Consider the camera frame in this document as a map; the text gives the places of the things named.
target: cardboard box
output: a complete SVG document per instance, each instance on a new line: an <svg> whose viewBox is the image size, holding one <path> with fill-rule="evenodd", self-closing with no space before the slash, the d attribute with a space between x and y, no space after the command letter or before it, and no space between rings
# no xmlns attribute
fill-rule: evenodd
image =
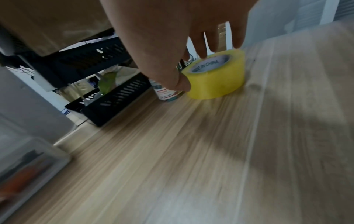
<svg viewBox="0 0 354 224"><path fill-rule="evenodd" d="M2 0L0 24L40 56L112 27L99 0Z"/></svg>

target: tabletop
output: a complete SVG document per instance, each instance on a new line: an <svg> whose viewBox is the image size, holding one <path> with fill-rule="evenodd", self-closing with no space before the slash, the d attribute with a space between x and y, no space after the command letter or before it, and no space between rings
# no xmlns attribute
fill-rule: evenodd
<svg viewBox="0 0 354 224"><path fill-rule="evenodd" d="M212 100L152 91L57 146L73 161L6 224L354 223L354 22L246 51Z"/></svg>

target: human hand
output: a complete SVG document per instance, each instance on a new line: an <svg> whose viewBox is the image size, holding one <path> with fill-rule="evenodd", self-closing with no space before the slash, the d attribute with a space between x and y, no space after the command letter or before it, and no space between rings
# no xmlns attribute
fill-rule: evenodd
<svg viewBox="0 0 354 224"><path fill-rule="evenodd" d="M189 91L176 65L187 60L188 36L197 54L218 48L218 25L230 22L232 41L239 48L245 37L248 11L257 0L101 0L118 36L147 77L170 90Z"/></svg>

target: roll of tape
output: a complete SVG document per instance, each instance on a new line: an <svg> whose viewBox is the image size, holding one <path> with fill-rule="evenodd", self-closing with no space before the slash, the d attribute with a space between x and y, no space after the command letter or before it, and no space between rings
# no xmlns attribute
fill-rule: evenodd
<svg viewBox="0 0 354 224"><path fill-rule="evenodd" d="M244 52L218 52L188 65L183 71L191 82L187 93L193 99L212 99L229 94L244 83Z"/></svg>

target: white label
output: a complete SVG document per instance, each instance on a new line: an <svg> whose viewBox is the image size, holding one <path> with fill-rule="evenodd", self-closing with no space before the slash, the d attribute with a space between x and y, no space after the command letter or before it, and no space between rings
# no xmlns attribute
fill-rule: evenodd
<svg viewBox="0 0 354 224"><path fill-rule="evenodd" d="M226 64L230 60L230 58L230 55L219 55L207 58L194 65L190 70L190 73L202 73L217 69Z"/></svg>
<svg viewBox="0 0 354 224"><path fill-rule="evenodd" d="M154 90L160 100L171 99L172 97L177 96L180 93L179 91L168 90L166 88L154 89Z"/></svg>

